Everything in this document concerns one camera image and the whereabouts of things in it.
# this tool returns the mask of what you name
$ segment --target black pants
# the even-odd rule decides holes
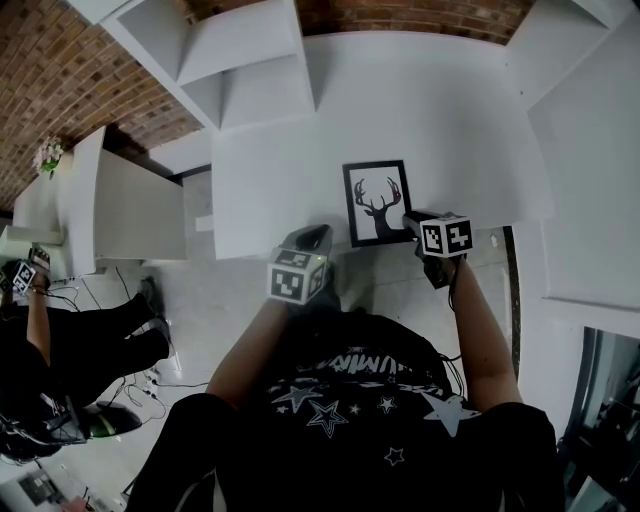
[[[76,407],[93,403],[115,380],[169,356],[156,329],[125,339],[153,318],[142,295],[113,309],[74,313],[48,308],[51,370]]]

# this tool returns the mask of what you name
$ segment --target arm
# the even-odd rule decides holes
[[[44,291],[46,278],[42,274],[36,274],[33,278],[33,287]],[[29,290],[29,319],[27,321],[27,341],[35,346],[47,366],[51,366],[51,334],[49,332],[49,316],[44,295],[35,290]]]
[[[450,282],[454,269],[453,262],[444,262]],[[453,306],[469,401],[480,412],[505,402],[521,403],[507,342],[464,258],[458,272]]]
[[[207,393],[240,408],[278,347],[287,318],[284,302],[267,300],[216,369]]]

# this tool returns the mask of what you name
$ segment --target deer antler print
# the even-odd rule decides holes
[[[380,199],[382,199],[382,208],[378,209],[373,205],[373,199],[369,201],[369,204],[364,202],[364,195],[366,194],[366,191],[363,189],[363,182],[364,178],[362,178],[353,187],[355,203],[358,206],[362,206],[363,208],[365,208],[365,213],[369,217],[373,217],[376,227],[376,234],[378,235],[378,237],[388,237],[395,234],[396,232],[401,232],[402,230],[391,229],[386,219],[386,214],[389,207],[398,204],[402,199],[402,193],[400,192],[398,184],[387,176],[387,183],[389,184],[389,187],[391,187],[392,199],[391,202],[387,204],[387,202],[384,200],[384,196],[381,195]]]

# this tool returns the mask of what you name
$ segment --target marker cube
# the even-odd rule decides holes
[[[304,305],[322,290],[327,268],[326,256],[277,247],[269,259],[267,295]]]
[[[470,251],[473,236],[469,217],[448,215],[420,222],[422,250],[430,256],[450,258]]]

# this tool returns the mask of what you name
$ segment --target electronic device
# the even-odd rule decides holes
[[[422,260],[424,273],[433,287],[437,290],[447,286],[440,258],[463,256],[473,248],[469,217],[412,210],[404,214],[402,225],[418,238],[416,256]]]
[[[267,295],[304,305],[326,282],[333,229],[320,224],[289,233],[271,253]]]
[[[50,261],[49,254],[39,244],[32,243],[26,260],[10,262],[0,271],[0,289],[4,293],[13,287],[18,293],[26,295],[38,272],[47,277],[48,287]]]

